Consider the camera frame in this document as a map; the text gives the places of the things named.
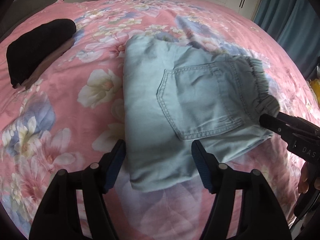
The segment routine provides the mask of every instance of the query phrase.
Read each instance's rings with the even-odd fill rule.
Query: bed
[[[74,46],[29,90],[13,89],[5,57],[8,45],[57,18],[76,23]],[[135,34],[260,59],[269,93],[278,99],[281,111],[320,124],[317,103],[285,51],[256,24],[228,8],[198,0],[57,0],[23,19],[0,43],[0,201],[25,236],[57,170],[84,169],[125,138],[124,51]],[[240,171],[260,170],[290,224],[303,163],[275,135],[228,165]],[[82,230],[90,236],[81,191],[77,198]],[[214,195],[199,177],[156,192],[135,191],[124,162],[104,200],[120,239],[196,240]],[[240,203],[238,191],[229,237],[236,233]]]

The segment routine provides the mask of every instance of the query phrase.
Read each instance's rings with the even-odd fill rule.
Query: gray headboard
[[[0,42],[26,19],[57,0],[15,0],[0,22]]]

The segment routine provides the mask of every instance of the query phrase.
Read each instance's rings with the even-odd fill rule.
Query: human hand
[[[309,189],[309,184],[307,182],[308,180],[308,162],[305,162],[304,165],[301,168],[301,176],[298,183],[298,192],[299,193],[307,193]],[[316,179],[315,181],[315,188],[320,190],[320,177]]]

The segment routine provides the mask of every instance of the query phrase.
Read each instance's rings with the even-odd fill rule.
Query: blue curtain
[[[308,0],[261,0],[254,22],[284,48],[305,79],[316,78],[320,19]]]

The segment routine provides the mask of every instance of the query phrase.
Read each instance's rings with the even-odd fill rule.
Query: black garment
[[[7,49],[9,75],[13,88],[22,84],[50,53],[59,48],[76,32],[69,19],[57,19],[23,34]]]

